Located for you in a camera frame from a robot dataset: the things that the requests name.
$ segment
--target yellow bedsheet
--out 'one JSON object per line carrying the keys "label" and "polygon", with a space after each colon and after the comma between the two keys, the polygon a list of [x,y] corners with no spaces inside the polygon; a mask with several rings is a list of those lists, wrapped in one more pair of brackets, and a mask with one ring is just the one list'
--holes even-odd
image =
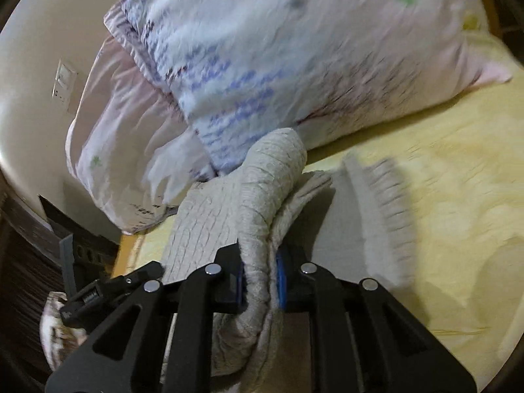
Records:
{"label": "yellow bedsheet", "polygon": [[[498,40],[470,39],[513,67],[510,83],[312,151],[307,169],[332,169],[348,149],[363,164],[397,160],[418,238],[415,284],[401,300],[480,390],[524,332],[524,70]],[[173,223],[126,240],[127,270],[160,259]]]}

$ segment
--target silver screw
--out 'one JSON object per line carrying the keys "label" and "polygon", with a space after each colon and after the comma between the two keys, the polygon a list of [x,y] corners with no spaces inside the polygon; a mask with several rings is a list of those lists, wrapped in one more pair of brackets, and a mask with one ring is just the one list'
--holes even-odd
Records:
{"label": "silver screw", "polygon": [[362,287],[366,291],[375,291],[378,288],[378,282],[374,279],[367,278],[362,281]]}
{"label": "silver screw", "polygon": [[305,274],[311,274],[316,272],[316,264],[314,263],[304,263],[302,266],[300,266],[300,270],[302,270],[302,273]]}
{"label": "silver screw", "polygon": [[219,274],[222,271],[222,267],[216,263],[211,263],[205,267],[205,272],[207,274]]}
{"label": "silver screw", "polygon": [[155,292],[155,291],[157,291],[159,288],[160,288],[160,282],[158,282],[158,281],[155,280],[155,279],[150,280],[150,281],[147,281],[145,284],[143,284],[143,289],[144,289],[146,292]]}

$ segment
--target white pillowcase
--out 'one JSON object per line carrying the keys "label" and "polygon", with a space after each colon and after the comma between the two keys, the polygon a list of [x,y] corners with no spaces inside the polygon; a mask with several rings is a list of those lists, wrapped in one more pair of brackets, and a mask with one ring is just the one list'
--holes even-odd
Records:
{"label": "white pillowcase", "polygon": [[65,148],[70,173],[126,233],[163,220],[195,180],[215,176],[176,101],[113,37],[96,57]]}
{"label": "white pillowcase", "polygon": [[467,47],[464,14],[464,0],[122,0],[69,131],[70,171],[136,232],[273,129],[312,149],[508,80]]}
{"label": "white pillowcase", "polygon": [[123,0],[122,10],[221,173],[276,128],[312,149],[509,77],[468,50],[463,0]]}

